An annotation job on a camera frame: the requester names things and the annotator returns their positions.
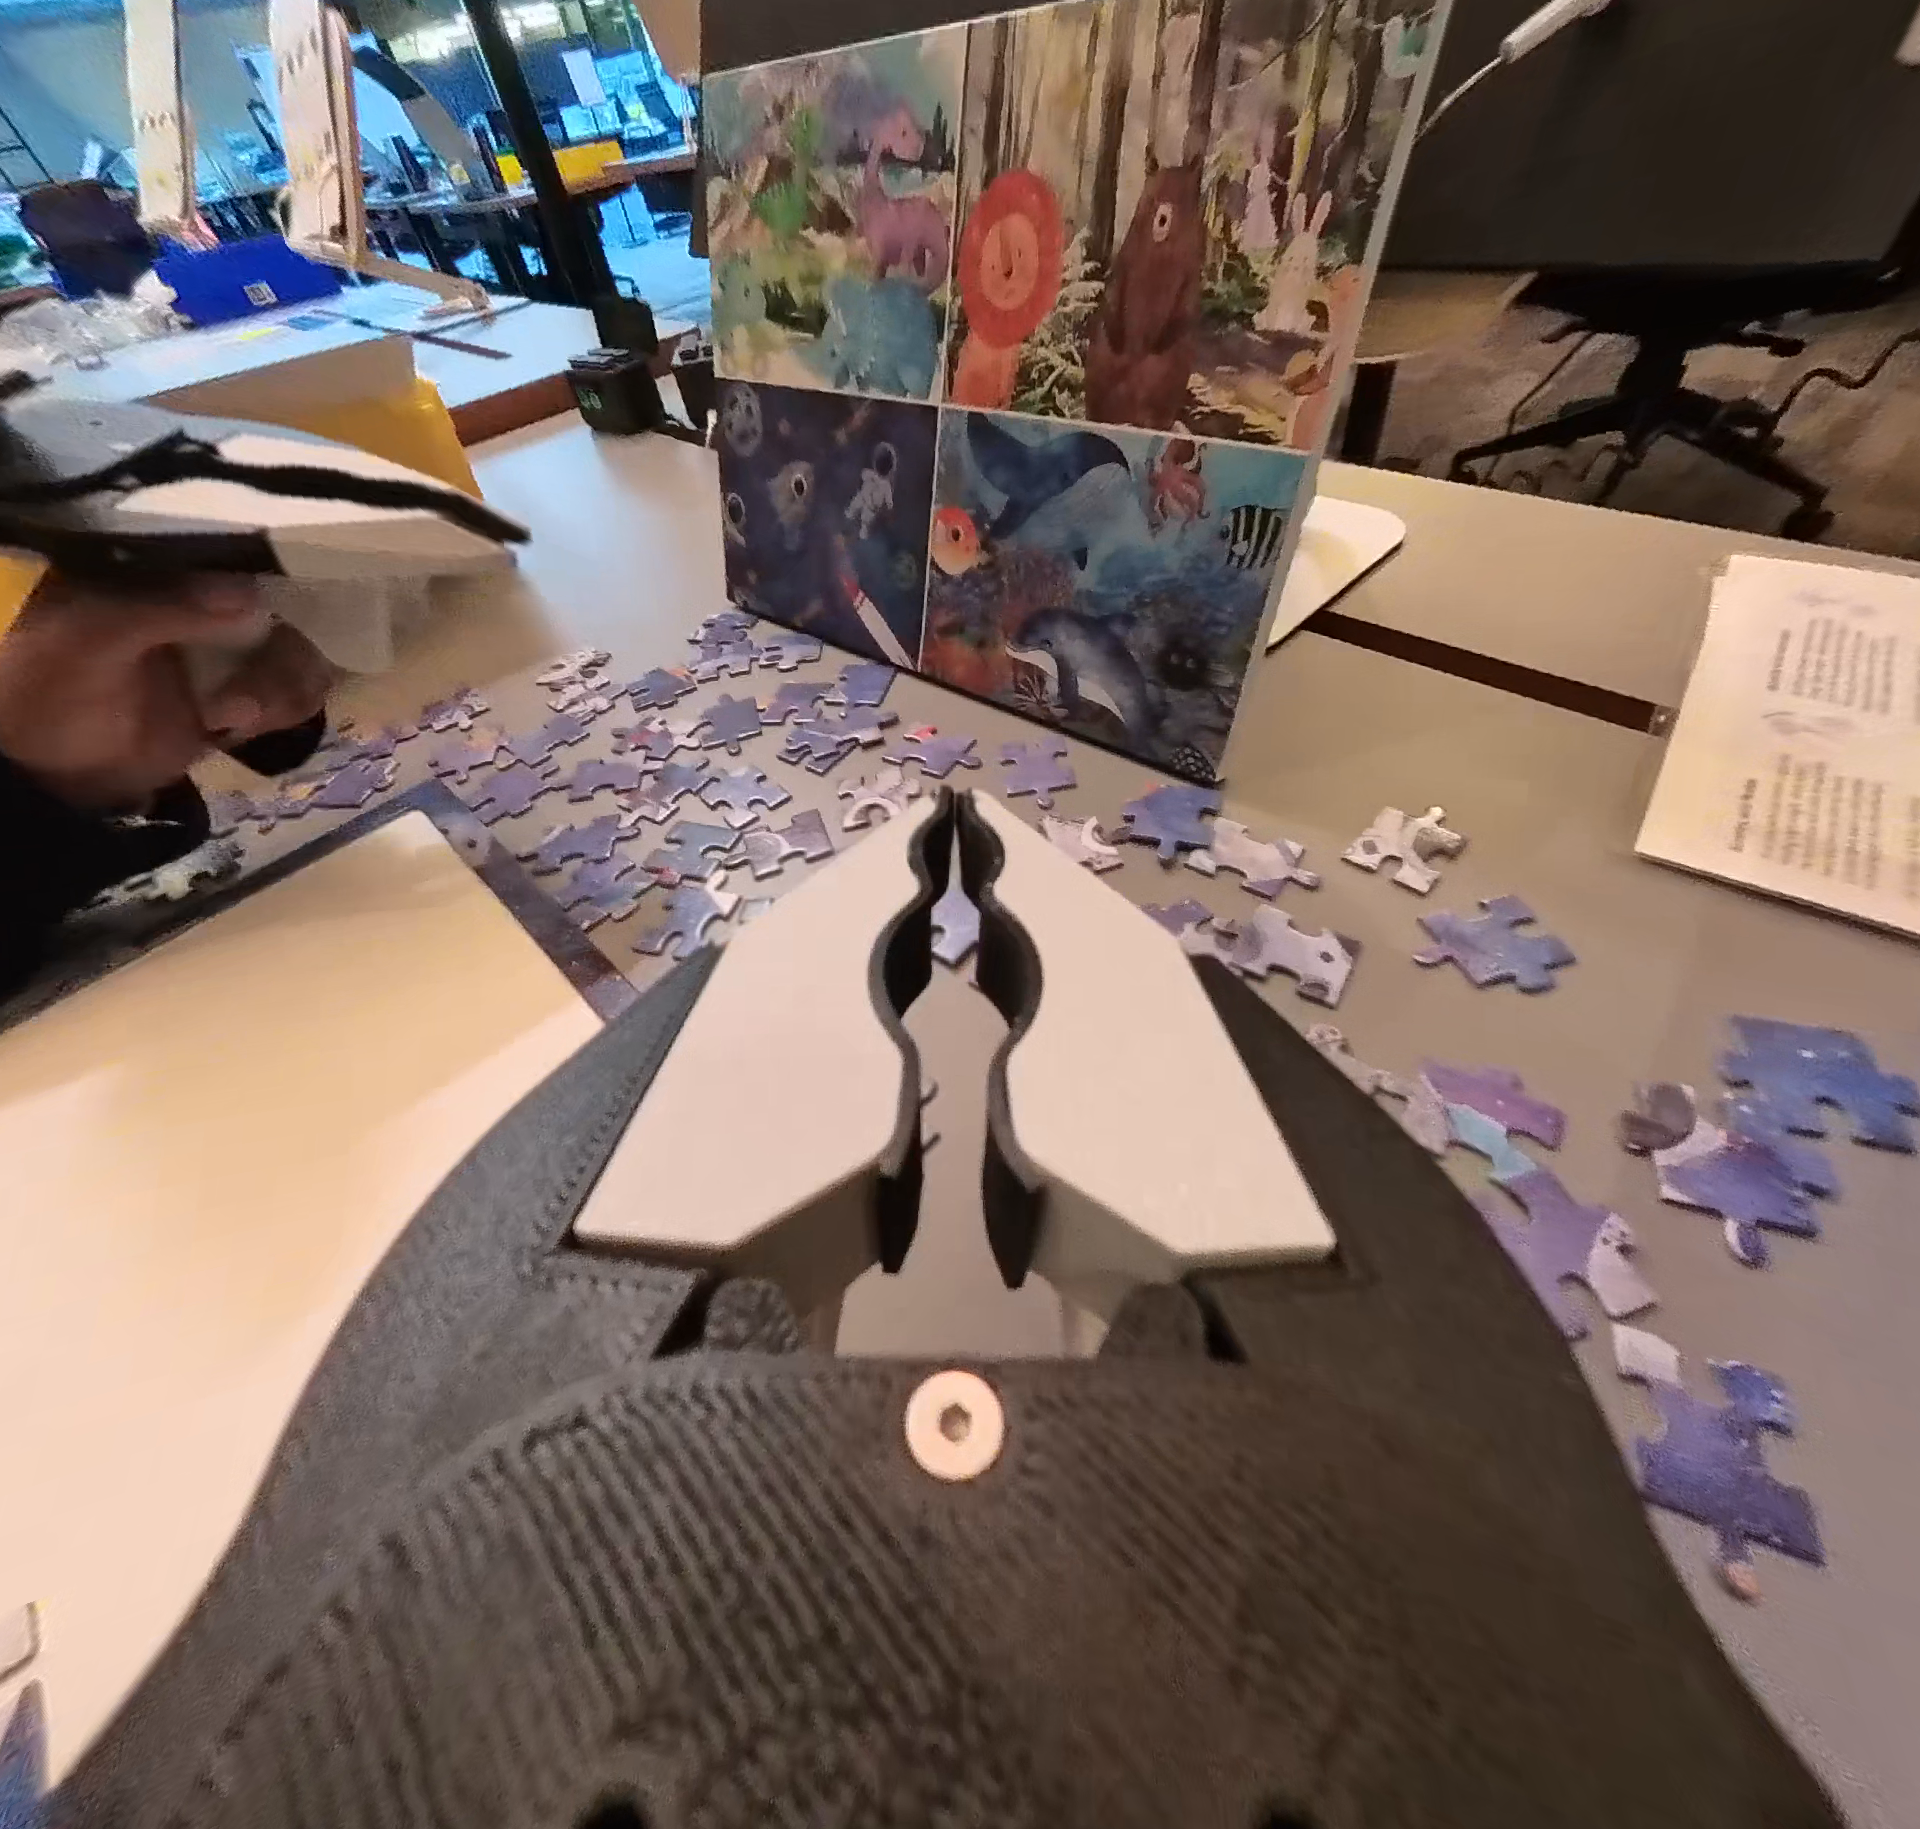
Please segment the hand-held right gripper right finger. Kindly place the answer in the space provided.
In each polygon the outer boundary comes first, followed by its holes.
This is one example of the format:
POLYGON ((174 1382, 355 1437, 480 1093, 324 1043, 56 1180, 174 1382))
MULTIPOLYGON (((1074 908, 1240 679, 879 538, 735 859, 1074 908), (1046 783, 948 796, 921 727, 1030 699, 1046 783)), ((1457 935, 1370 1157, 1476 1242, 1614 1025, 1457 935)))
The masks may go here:
POLYGON ((1138 1288, 1331 1262, 1331 1220, 1178 935, 987 793, 956 798, 956 862, 1006 1022, 987 1236, 1009 1288, 1056 1290, 1067 1353, 1097 1353, 1138 1288))

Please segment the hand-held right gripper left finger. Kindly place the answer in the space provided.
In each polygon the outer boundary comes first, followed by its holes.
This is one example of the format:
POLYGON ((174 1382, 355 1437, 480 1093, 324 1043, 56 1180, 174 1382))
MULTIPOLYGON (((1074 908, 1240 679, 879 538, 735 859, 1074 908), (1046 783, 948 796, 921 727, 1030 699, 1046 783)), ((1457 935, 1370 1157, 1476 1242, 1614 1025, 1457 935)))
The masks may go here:
POLYGON ((925 1196, 925 1063, 956 796, 893 819, 709 965, 573 1220, 630 1260, 761 1277, 797 1315, 907 1267, 925 1196))

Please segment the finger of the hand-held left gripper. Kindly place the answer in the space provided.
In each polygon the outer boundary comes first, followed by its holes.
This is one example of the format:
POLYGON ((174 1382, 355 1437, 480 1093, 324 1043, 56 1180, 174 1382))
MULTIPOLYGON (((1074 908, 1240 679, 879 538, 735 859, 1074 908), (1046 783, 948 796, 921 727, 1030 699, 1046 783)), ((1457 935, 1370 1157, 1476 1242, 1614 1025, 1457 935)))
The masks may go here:
POLYGON ((434 513, 472 538, 527 543, 528 530, 471 493, 357 447, 299 437, 234 432, 219 442, 170 432, 149 456, 154 487, 224 483, 257 497, 334 502, 381 513, 434 513))
POLYGON ((427 622, 437 584, 517 562, 514 543, 427 508, 296 497, 215 478, 129 495, 115 515, 156 530, 174 547, 189 533, 222 547, 265 547, 274 562, 261 578, 272 615, 353 676, 400 664, 427 622))

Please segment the white puzzle frame blue border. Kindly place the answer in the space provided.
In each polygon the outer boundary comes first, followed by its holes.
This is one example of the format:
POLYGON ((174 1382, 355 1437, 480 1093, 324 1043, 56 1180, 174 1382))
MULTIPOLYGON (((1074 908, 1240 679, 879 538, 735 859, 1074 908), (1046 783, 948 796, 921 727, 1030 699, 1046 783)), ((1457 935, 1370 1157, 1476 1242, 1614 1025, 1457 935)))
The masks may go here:
POLYGON ((389 1244, 636 997, 420 786, 2 1030, 2 1785, 174 1640, 389 1244))

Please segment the person's left hand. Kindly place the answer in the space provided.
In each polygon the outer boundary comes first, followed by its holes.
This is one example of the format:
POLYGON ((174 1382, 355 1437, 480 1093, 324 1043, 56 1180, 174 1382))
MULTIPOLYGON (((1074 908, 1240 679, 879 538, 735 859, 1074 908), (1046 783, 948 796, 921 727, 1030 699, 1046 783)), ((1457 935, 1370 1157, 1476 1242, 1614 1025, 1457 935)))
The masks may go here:
POLYGON ((48 573, 2 636, 2 759, 75 809, 130 812, 205 756, 312 725, 335 681, 250 577, 48 573))

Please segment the yellow bag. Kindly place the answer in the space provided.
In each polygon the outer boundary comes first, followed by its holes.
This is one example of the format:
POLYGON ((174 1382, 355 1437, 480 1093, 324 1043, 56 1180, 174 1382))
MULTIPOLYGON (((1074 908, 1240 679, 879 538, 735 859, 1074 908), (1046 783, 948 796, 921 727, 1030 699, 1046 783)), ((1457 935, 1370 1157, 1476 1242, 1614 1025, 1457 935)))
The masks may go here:
MULTIPOLYGON (((103 402, 103 398, 60 398, 48 386, 31 384, 22 374, 2 375, 2 424, 41 439, 60 462, 117 462, 130 459, 136 445, 156 442, 164 432, 187 432, 209 442, 234 432, 299 437, 305 442, 331 442, 357 447, 393 462, 410 467, 445 478, 472 497, 480 497, 451 418, 429 393, 427 384, 413 384, 407 393, 350 402, 334 412, 279 413, 257 412, 180 412, 161 402, 103 402)), ((2 547, 2 628, 33 588, 41 560, 26 550, 2 547)))

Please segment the blue crate with label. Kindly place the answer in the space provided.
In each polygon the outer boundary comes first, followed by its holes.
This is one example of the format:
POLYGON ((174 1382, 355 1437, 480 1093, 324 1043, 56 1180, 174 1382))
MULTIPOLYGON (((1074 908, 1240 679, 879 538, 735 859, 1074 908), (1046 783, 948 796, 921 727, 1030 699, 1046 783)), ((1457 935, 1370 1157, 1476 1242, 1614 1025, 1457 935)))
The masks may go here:
POLYGON ((154 274, 187 326, 224 326, 345 288, 343 272, 296 251, 282 237, 222 240, 209 250, 164 240, 154 274))

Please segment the black charging dock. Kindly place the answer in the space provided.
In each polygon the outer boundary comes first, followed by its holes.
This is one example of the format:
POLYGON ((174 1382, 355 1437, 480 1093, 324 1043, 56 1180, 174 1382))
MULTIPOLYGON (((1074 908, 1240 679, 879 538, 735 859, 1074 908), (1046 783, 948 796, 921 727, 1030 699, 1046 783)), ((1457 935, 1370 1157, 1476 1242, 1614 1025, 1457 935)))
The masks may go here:
POLYGON ((665 420, 649 353, 591 349, 569 357, 562 380, 583 420, 601 437, 644 437, 665 420))

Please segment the black office chair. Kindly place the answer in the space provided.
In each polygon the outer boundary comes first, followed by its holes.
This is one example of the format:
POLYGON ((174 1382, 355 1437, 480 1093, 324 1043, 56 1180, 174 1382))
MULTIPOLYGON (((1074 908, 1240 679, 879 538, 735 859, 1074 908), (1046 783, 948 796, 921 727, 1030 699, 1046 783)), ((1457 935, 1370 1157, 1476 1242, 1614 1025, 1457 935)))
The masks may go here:
POLYGON ((129 298, 154 272, 156 243, 123 191, 97 179, 38 185, 17 207, 69 303, 129 298))

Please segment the black vertical pole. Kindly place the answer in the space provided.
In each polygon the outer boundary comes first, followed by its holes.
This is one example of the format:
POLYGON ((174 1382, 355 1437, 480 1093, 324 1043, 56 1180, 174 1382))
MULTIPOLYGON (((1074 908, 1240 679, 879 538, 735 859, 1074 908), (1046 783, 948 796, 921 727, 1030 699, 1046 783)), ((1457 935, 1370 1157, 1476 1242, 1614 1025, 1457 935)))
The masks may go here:
POLYGON ((632 319, 642 286, 614 258, 636 212, 606 172, 625 160, 638 45, 632 0, 458 0, 488 75, 488 133, 535 199, 545 292, 594 315, 601 343, 632 319))

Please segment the white board stand base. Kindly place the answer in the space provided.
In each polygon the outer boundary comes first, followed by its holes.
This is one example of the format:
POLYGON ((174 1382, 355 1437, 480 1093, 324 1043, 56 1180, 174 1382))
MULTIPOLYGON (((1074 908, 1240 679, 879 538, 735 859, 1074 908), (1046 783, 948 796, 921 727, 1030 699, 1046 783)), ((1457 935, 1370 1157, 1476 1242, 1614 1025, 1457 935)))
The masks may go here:
POLYGON ((1266 654, 1353 590, 1402 550, 1404 538, 1406 523, 1398 513, 1370 502, 1317 495, 1269 612, 1266 654))

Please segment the four-picture animal picture board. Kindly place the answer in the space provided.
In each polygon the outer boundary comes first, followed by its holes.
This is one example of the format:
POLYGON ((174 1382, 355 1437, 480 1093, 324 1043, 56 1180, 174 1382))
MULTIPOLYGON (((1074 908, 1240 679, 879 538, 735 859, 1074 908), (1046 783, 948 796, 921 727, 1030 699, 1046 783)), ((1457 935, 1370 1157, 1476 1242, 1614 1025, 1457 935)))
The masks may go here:
POLYGON ((702 0, 728 596, 1214 783, 1451 11, 702 0))

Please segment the white instruction sheet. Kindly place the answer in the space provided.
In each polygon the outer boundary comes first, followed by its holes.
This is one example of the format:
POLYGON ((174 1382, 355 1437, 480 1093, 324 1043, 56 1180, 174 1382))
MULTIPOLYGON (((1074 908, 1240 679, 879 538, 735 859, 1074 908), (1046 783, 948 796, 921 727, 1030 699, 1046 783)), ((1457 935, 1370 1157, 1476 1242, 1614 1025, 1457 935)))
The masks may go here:
POLYGON ((1916 938, 1916 566, 1738 554, 1638 854, 1916 938))

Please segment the black office chair base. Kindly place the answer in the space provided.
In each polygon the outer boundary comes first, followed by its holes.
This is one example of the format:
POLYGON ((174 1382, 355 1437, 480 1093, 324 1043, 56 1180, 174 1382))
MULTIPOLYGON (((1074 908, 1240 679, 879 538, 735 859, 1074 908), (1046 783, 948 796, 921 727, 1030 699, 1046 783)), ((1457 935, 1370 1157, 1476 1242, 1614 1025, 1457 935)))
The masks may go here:
POLYGON ((1686 386, 1706 349, 1745 349, 1779 362, 1806 353, 1783 319, 1828 310, 1841 296, 1836 272, 1792 269, 1729 278, 1658 278, 1654 272, 1544 272, 1523 303, 1558 310, 1570 332, 1632 343, 1617 384, 1604 398, 1572 402, 1556 418, 1517 427, 1453 454, 1447 478, 1468 483, 1478 467, 1523 452, 1570 452, 1612 442, 1596 502, 1608 502, 1658 442, 1681 442, 1792 497, 1779 533, 1816 542, 1834 525, 1828 485, 1783 456, 1779 418, 1753 398, 1716 398, 1686 386))

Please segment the wooden stand frame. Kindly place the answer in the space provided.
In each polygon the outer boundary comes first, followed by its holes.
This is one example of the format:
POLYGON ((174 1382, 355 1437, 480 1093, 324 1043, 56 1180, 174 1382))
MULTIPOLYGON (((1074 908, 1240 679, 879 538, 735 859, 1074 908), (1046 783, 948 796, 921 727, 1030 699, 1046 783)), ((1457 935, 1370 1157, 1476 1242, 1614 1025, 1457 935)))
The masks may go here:
POLYGON ((123 4, 136 217, 154 237, 189 243, 204 222, 180 83, 180 0, 123 4))
POLYGON ((345 18, 324 0, 267 0, 274 95, 287 163, 282 237, 312 261, 434 296, 434 316, 493 315, 460 274, 420 272, 374 250, 345 18))

